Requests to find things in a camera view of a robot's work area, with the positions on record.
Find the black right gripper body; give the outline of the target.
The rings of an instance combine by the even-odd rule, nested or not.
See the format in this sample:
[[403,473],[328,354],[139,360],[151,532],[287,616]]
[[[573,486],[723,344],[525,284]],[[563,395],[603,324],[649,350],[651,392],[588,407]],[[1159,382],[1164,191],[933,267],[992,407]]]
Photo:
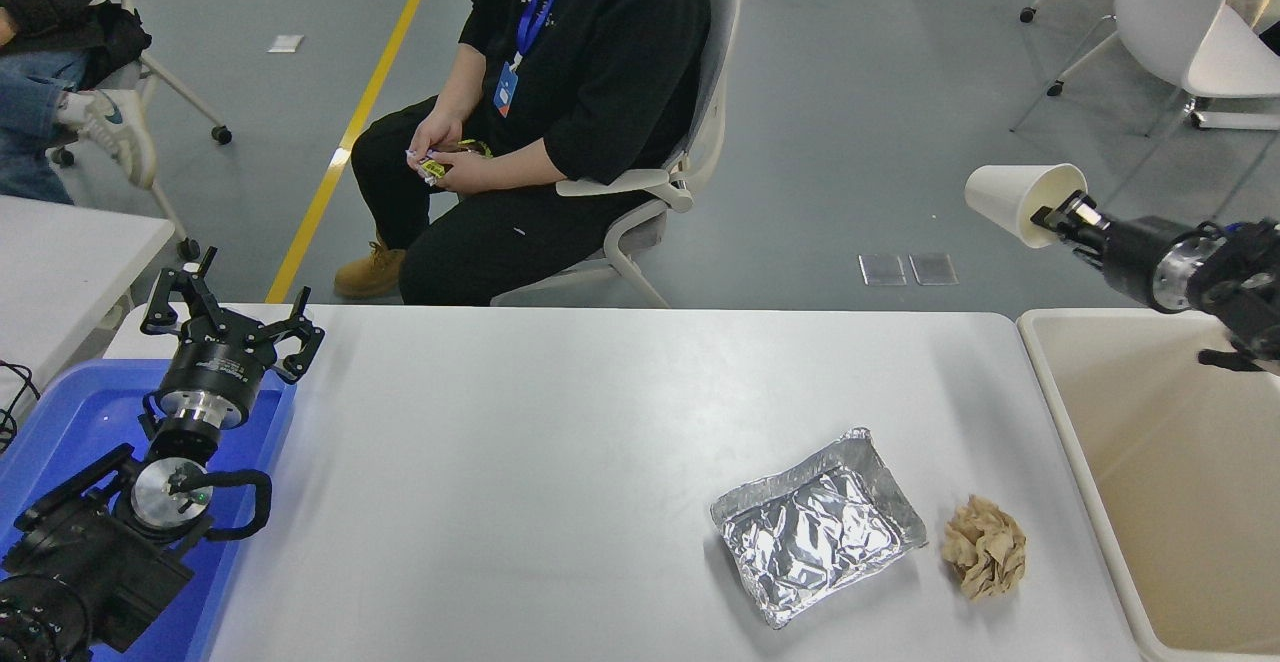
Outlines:
[[1157,298],[1155,279],[1157,268],[1179,242],[1179,223],[1165,216],[1110,219],[1103,237],[1101,270],[1107,284],[1149,309],[1176,314],[1176,306]]

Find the person's right hand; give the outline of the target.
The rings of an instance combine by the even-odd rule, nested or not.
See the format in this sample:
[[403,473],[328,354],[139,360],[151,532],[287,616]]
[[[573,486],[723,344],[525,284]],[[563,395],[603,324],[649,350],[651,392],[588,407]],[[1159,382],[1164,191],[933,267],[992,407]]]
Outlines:
[[419,166],[430,159],[433,151],[456,150],[461,141],[465,117],[451,109],[434,109],[413,129],[406,149],[410,166]]

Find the person's left hand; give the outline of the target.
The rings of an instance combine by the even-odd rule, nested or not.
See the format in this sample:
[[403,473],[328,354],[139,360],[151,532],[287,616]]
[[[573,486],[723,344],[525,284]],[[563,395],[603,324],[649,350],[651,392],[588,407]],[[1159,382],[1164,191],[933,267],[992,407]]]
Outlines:
[[479,149],[429,150],[419,163],[419,172],[433,190],[453,191],[466,184],[485,160]]

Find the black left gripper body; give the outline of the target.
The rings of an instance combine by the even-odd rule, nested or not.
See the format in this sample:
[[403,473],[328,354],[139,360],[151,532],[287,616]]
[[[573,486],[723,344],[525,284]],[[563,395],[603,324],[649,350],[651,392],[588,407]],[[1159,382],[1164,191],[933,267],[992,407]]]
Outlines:
[[269,369],[261,341],[219,341],[175,330],[177,352],[156,389],[165,414],[247,414]]

